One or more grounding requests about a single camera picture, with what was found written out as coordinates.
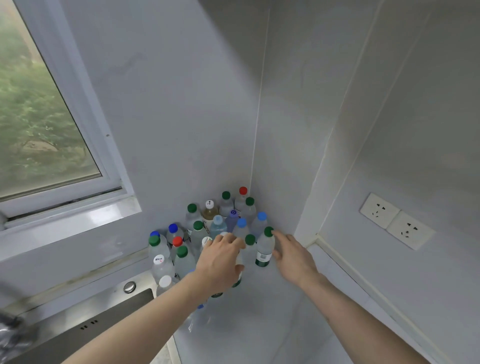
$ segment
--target green foliage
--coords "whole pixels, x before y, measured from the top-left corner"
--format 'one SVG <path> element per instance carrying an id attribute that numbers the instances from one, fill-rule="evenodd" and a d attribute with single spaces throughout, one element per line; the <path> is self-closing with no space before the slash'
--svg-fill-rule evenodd
<path id="1" fill-rule="evenodd" d="M 45 184 L 53 175 L 95 168 L 45 64 L 30 59 L 0 13 L 0 196 L 22 181 Z"/>

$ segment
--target human hand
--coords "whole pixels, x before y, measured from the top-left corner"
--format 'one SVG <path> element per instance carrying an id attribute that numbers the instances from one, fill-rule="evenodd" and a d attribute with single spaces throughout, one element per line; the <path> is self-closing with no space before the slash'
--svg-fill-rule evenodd
<path id="1" fill-rule="evenodd" d="M 282 253 L 274 249 L 272 254 L 283 278 L 302 290 L 305 290 L 312 283 L 327 281 L 326 277 L 318 272 L 309 251 L 292 235 L 284 235 L 278 230 L 273 230 L 272 234 L 278 239 L 282 247 Z"/>
<path id="2" fill-rule="evenodd" d="M 214 240 L 207 242 L 198 259 L 195 274 L 205 284 L 208 297 L 225 292 L 238 281 L 245 269 L 243 265 L 235 265 L 240 249 L 245 249 L 245 242 L 232 233 L 217 235 Z"/>

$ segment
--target purple bottle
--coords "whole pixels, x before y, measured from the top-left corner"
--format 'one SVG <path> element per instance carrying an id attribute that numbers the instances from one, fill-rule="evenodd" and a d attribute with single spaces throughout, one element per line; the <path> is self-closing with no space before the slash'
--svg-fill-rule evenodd
<path id="1" fill-rule="evenodd" d="M 230 211 L 230 215 L 225 218 L 225 223 L 227 224 L 227 232 L 232 232 L 235 225 L 237 225 L 237 220 L 239 215 L 235 210 Z"/>

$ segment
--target electrical outlet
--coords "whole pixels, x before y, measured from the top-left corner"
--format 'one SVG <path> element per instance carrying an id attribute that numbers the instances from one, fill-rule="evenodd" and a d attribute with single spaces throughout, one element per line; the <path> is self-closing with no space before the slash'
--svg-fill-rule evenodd
<path id="1" fill-rule="evenodd" d="M 404 211 L 395 216 L 387 231 L 413 250 L 429 240 L 435 230 L 407 215 Z"/>
<path id="2" fill-rule="evenodd" d="M 383 200 L 374 193 L 370 193 L 360 209 L 362 215 L 369 218 L 383 229 L 387 228 L 399 211 L 399 208 L 393 206 L 391 203 Z"/>

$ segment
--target window glass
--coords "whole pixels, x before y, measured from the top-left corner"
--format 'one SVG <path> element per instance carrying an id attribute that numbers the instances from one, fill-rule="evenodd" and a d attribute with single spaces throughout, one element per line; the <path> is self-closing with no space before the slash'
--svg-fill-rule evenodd
<path id="1" fill-rule="evenodd" d="M 0 0 L 0 202 L 101 177 L 12 0 Z"/>

